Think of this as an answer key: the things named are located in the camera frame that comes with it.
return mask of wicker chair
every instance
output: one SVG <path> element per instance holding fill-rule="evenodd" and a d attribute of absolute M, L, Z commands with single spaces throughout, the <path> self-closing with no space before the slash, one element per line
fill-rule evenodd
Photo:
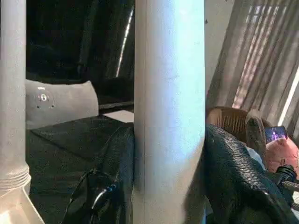
<path fill-rule="evenodd" d="M 239 141 L 247 143 L 245 131 L 245 119 L 248 112 L 230 108 L 214 107 L 206 112 L 206 123 L 215 125 L 235 136 Z M 270 127 L 271 124 L 263 120 L 264 127 Z"/>

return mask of white pillow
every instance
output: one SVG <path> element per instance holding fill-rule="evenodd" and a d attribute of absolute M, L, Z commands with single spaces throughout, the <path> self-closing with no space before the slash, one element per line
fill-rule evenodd
<path fill-rule="evenodd" d="M 26 128 L 34 129 L 99 114 L 91 82 L 72 85 L 26 80 Z"/>

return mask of pillow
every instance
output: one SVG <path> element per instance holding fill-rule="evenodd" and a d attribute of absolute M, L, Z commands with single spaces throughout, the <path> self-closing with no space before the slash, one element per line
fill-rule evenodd
<path fill-rule="evenodd" d="M 57 85 L 26 80 L 27 129 L 94 117 L 98 114 L 98 98 L 91 82 Z"/>
<path fill-rule="evenodd" d="M 258 110 L 252 109 L 247 114 L 245 119 L 245 130 L 247 146 L 255 149 L 255 151 L 261 156 L 262 160 L 264 161 L 266 150 L 266 136 L 262 117 Z"/>
<path fill-rule="evenodd" d="M 276 172 L 283 165 L 292 165 L 299 179 L 298 147 L 290 139 L 280 138 L 266 145 L 266 168 Z"/>

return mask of pink clothing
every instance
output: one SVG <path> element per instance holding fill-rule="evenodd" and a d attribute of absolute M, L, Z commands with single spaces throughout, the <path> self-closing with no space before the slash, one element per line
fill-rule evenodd
<path fill-rule="evenodd" d="M 276 172 L 283 165 L 292 165 L 299 179 L 298 147 L 290 139 L 277 139 L 266 145 L 266 169 Z"/>

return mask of black leather bag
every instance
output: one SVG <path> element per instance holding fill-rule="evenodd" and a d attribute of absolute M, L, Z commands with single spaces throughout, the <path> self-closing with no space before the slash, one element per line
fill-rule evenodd
<path fill-rule="evenodd" d="M 129 224 L 133 190 L 133 124 L 119 127 L 74 190 L 62 224 Z"/>
<path fill-rule="evenodd" d="M 217 224 L 299 224 L 277 182 L 233 135 L 206 126 L 206 196 Z"/>

